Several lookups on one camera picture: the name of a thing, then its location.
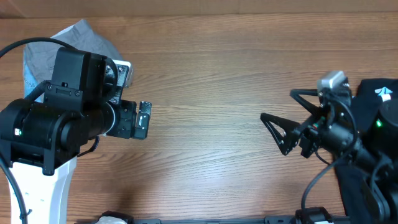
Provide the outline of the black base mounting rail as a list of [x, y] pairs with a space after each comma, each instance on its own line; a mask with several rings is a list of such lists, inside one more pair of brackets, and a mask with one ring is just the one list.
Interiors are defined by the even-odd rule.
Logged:
[[237, 219], [207, 219], [207, 220], [161, 220], [136, 219], [123, 213], [107, 211], [96, 220], [80, 220], [77, 224], [293, 224], [293, 223], [313, 223], [304, 221], [295, 216], [268, 216], [264, 218], [237, 218]]

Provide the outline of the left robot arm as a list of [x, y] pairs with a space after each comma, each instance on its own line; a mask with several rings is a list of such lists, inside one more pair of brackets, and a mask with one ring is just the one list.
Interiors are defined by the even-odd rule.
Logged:
[[13, 223], [65, 223], [81, 147], [100, 136], [147, 137], [152, 105], [121, 98], [129, 66], [69, 47], [52, 78], [1, 111], [1, 169]]

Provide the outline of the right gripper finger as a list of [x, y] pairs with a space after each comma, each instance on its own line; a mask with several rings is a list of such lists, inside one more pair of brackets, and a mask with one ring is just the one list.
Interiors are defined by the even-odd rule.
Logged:
[[299, 123], [268, 113], [262, 113], [260, 119], [284, 156], [298, 144], [300, 133], [297, 128], [300, 126]]
[[317, 89], [293, 89], [290, 91], [290, 96], [303, 108], [305, 108], [311, 115], [320, 117], [322, 115], [322, 109], [307, 101], [305, 98], [302, 97], [302, 95], [318, 96]]

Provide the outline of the folded blue denim jeans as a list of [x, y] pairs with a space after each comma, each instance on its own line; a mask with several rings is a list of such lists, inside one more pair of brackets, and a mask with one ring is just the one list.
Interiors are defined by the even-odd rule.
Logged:
[[24, 97], [26, 97], [39, 84], [39, 82], [33, 76], [26, 62], [23, 62], [23, 81], [24, 81]]

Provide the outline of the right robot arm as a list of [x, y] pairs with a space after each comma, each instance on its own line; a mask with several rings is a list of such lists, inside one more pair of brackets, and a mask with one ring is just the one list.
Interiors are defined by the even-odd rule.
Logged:
[[[370, 128], [363, 132], [352, 109], [351, 90], [324, 88], [295, 89], [291, 97], [310, 116], [298, 123], [262, 113], [261, 121], [269, 130], [283, 155], [294, 147], [305, 158], [320, 148], [335, 160], [309, 183], [300, 209], [290, 223], [397, 223], [397, 100], [377, 106], [370, 117]], [[329, 170], [344, 172], [340, 182], [346, 216], [335, 218], [324, 207], [308, 207], [307, 197], [314, 185]]]

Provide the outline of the black shirt with label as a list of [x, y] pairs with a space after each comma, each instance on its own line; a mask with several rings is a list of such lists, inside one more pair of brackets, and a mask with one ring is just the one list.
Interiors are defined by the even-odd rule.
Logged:
[[397, 223], [397, 80], [362, 80], [351, 110], [364, 151], [336, 167], [352, 223]]

